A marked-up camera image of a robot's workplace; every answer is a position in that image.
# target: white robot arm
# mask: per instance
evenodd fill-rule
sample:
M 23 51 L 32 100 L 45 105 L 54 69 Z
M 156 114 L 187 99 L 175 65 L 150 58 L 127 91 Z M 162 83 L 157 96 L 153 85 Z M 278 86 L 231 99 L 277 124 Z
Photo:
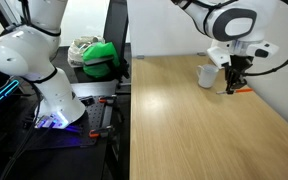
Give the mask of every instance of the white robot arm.
M 268 74 L 288 64 L 287 60 L 264 73 L 245 73 L 254 57 L 270 58 L 278 51 L 278 47 L 264 41 L 264 37 L 280 1 L 288 5 L 288 0 L 230 0 L 220 4 L 205 0 L 172 0 L 192 17 L 202 34 L 218 41 L 230 41 L 228 50 L 219 47 L 207 50 L 213 62 L 219 68 L 225 68 L 228 94 L 247 84 L 245 76 Z
M 25 24 L 0 37 L 0 71 L 21 76 L 40 90 L 44 99 L 36 128 L 55 123 L 53 128 L 64 129 L 85 112 L 65 72 L 49 60 L 60 44 L 67 0 L 14 0 L 13 4 Z

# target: wooden table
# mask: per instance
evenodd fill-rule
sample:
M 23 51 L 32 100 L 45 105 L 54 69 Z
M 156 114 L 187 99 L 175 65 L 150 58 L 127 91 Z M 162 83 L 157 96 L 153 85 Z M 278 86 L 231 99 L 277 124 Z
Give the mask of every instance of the wooden table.
M 197 85 L 206 57 L 133 60 L 131 180 L 286 179 L 288 123 L 254 92 Z

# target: white mug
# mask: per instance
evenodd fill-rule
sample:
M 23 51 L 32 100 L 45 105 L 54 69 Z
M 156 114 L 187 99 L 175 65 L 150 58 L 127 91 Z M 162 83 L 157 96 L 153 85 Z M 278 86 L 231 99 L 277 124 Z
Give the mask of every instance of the white mug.
M 197 66 L 198 84 L 203 88 L 211 88 L 218 74 L 218 67 L 212 64 Z

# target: green cloth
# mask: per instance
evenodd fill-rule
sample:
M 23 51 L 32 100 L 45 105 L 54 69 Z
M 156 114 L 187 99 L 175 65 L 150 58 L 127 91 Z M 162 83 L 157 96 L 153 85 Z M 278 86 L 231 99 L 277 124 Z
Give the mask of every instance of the green cloth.
M 113 43 L 97 43 L 95 46 L 89 47 L 83 54 L 84 62 L 92 61 L 104 56 L 114 56 L 113 63 L 115 67 L 119 67 L 120 61 L 118 59 Z M 104 63 L 94 66 L 83 66 L 84 72 L 94 78 L 100 78 L 110 73 L 110 68 Z

